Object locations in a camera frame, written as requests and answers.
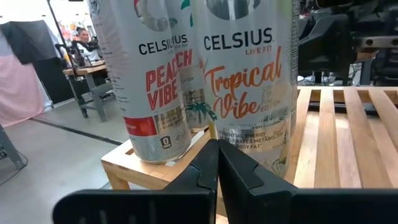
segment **workbench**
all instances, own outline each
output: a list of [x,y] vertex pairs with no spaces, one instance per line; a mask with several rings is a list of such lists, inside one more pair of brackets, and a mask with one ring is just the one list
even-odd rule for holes
[[[364,103],[372,103],[378,116],[368,116]],[[343,105],[344,110],[337,109],[338,105]],[[397,188],[395,105],[398,87],[299,87],[298,119],[290,141],[285,180],[300,188]],[[162,189],[188,166],[209,139],[209,131],[203,133],[193,139],[183,157],[166,164],[141,162],[130,140],[101,161],[113,189],[129,189],[128,182]],[[217,213],[226,215],[220,188]]]
[[88,88],[90,90],[91,96],[93,97],[94,107],[88,105],[88,102],[86,102],[83,99],[83,97],[80,95],[80,93],[76,93],[74,91],[72,80],[73,80],[73,76],[75,74],[74,74],[73,70],[71,68],[66,69],[63,71],[63,73],[68,76],[68,81],[71,85],[71,88],[72,88],[74,94],[75,94],[75,97],[77,98],[79,107],[83,114],[83,117],[84,118],[88,117],[86,109],[96,110],[98,112],[99,117],[101,118],[101,121],[105,122],[105,121],[107,121],[107,119],[106,119],[106,115],[104,112],[104,105],[112,99],[107,98],[103,101],[100,97],[100,94],[107,93],[108,91],[112,90],[113,88],[112,88],[111,83],[105,83],[105,84],[98,85],[98,86],[95,85],[93,75],[95,75],[94,74],[95,72],[100,71],[100,70],[106,70],[106,65],[103,62],[102,62],[102,65],[97,65],[95,67],[86,67],[86,68],[77,68],[76,69],[76,74],[78,76],[85,77],[85,79],[87,81]]

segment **aluminum can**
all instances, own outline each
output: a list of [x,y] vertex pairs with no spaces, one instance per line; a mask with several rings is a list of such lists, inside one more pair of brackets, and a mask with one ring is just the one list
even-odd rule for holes
[[163,0],[89,0],[91,19],[134,152],[161,163],[191,138]]
[[299,75],[299,19],[300,19],[300,0],[293,1],[293,21],[292,21],[292,111],[290,136],[293,137],[296,128],[297,112],[297,79]]
[[208,125],[208,118],[190,0],[166,1],[166,6],[178,60],[188,127],[194,130],[203,129]]
[[292,1],[191,1],[217,135],[279,176],[292,107]]

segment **palm tree graphic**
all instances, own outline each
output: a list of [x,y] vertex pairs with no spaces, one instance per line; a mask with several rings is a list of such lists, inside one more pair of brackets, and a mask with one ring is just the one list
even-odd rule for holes
[[[190,98],[190,101],[193,101],[193,94],[195,91],[188,91],[188,97]],[[206,115],[208,114],[210,118],[215,121],[217,120],[217,115],[213,112],[211,109],[210,105],[206,102],[192,102],[192,104],[187,105],[185,108],[186,110],[193,111],[198,115],[198,122],[199,124],[202,124],[202,117],[206,118]]]
[[[181,4],[181,10],[185,9],[186,7],[190,7],[190,6],[191,6],[190,0],[183,0],[182,4]],[[191,16],[189,17],[189,23],[190,23],[191,27],[193,27],[192,13],[191,13]]]

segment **pink curtain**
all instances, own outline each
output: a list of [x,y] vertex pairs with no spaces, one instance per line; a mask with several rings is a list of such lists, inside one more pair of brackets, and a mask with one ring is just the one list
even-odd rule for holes
[[42,113],[44,99],[32,64],[13,55],[0,57],[0,124],[16,124]]

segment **wooden slat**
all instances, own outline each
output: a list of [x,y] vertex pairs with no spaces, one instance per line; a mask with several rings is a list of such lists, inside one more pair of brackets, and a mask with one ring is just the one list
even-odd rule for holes
[[333,89],[321,92],[315,188],[340,187]]
[[392,187],[356,89],[345,88],[344,97],[362,187]]
[[340,187],[361,188],[361,178],[359,177],[353,138],[349,130],[347,115],[337,113],[335,116]]
[[365,53],[365,52],[358,52],[356,54],[356,59],[357,61],[359,60],[366,60],[366,59],[372,59],[376,56],[376,53]]
[[294,185],[299,188],[313,188],[315,180],[315,166],[317,164],[317,138],[319,115],[309,111],[297,161]]
[[308,105],[311,98],[311,89],[302,90],[297,97],[297,122],[293,138],[290,142],[290,160],[289,168],[285,176],[285,180],[290,183],[294,182],[297,169],[297,160],[299,159],[301,143],[304,135],[305,121],[307,119]]
[[[321,90],[331,88],[335,97],[335,103],[344,103],[344,87],[331,87],[331,86],[299,86],[298,91],[301,90],[312,90],[311,101],[319,102],[321,98]],[[372,103],[369,97],[369,90],[375,89],[375,87],[356,87],[359,97],[362,103]],[[398,97],[396,95],[397,87],[377,87],[377,89],[384,90],[387,96],[394,104],[398,104]]]
[[398,187],[398,152],[379,118],[368,118],[393,187]]
[[392,143],[398,150],[398,110],[392,104],[389,97],[381,90],[369,90],[369,96],[373,105],[379,114],[381,121],[384,123]]
[[216,224],[228,224],[228,219],[221,215],[216,215]]

